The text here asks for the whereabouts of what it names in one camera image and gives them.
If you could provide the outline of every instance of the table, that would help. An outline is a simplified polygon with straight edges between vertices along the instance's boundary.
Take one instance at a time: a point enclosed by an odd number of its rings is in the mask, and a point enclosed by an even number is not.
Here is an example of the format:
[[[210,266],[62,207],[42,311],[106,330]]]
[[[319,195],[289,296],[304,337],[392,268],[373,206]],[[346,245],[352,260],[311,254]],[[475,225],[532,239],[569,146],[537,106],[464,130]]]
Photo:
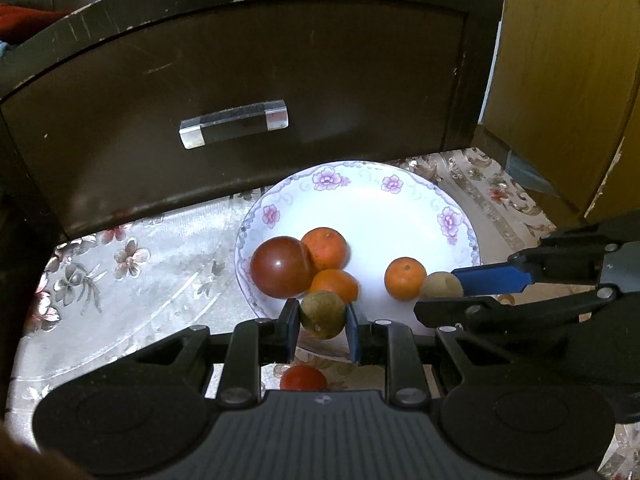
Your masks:
[[[475,148],[396,160],[431,180],[468,215],[482,262],[503,262],[555,227],[500,165]],[[56,248],[34,295],[18,346],[5,425],[35,446],[31,417],[59,384],[130,354],[192,324],[231,332],[255,314],[234,270],[236,235],[265,189],[212,200],[73,240]],[[585,290],[537,284],[502,298],[512,304]],[[330,361],[301,349],[297,363],[327,376],[329,388],[382,389],[379,367]],[[274,389],[288,365],[262,368],[263,389]],[[207,396],[213,397],[222,365]],[[601,471],[611,478],[636,468],[640,426],[618,426]]]

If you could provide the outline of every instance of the drawer front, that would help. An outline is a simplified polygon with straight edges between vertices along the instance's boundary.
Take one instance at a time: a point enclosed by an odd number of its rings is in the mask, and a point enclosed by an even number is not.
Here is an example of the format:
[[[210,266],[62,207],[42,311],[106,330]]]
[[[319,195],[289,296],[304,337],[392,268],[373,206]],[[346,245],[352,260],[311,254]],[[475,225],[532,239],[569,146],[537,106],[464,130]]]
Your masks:
[[[75,236],[324,161],[437,151],[463,23],[462,13],[385,0],[220,7],[101,44],[2,112]],[[278,100],[284,129],[182,144],[181,121]]]

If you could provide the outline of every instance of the orange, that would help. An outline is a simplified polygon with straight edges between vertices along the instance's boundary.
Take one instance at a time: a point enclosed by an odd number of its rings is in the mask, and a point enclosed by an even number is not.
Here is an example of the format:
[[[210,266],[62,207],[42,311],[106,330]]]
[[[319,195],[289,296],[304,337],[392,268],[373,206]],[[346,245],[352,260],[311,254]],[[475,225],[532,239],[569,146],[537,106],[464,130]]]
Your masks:
[[[349,247],[335,229],[317,227],[302,237],[318,270],[341,269],[347,263]]]
[[[325,269],[316,274],[309,293],[327,290],[340,296],[345,303],[358,299],[358,282],[348,272],[340,269]]]
[[[395,300],[412,300],[418,297],[420,286],[426,275],[427,271],[418,260],[407,256],[396,258],[386,268],[386,291]]]

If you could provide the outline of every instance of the cherry tomato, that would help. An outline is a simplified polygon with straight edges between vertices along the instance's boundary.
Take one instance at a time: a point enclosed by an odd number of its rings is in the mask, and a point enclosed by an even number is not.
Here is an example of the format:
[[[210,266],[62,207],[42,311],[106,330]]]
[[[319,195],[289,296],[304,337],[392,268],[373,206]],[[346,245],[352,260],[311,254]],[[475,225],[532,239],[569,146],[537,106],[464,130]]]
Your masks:
[[[324,374],[308,365],[296,365],[289,368],[280,378],[281,390],[308,390],[316,392],[326,390],[326,377]]]
[[[255,286],[272,298],[293,298],[311,285],[316,273],[311,253],[300,240],[277,236],[260,245],[251,258]]]

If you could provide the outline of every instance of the wooden door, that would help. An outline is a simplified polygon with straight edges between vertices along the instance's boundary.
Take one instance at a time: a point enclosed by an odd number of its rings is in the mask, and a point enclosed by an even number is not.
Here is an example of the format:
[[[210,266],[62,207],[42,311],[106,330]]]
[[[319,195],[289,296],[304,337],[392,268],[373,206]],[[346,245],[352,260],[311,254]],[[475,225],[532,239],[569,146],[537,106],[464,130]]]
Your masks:
[[[638,93],[640,0],[505,0],[484,125],[582,218]]]
[[[640,208],[639,155],[640,100],[636,98],[616,155],[585,214],[587,221],[596,222]]]

